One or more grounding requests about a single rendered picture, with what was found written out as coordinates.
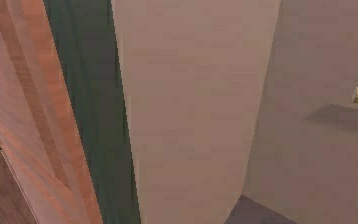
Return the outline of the reddish brown wooden room door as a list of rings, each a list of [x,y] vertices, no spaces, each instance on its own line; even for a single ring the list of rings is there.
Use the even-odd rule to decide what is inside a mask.
[[[103,224],[42,0],[0,0],[0,145],[38,224]]]

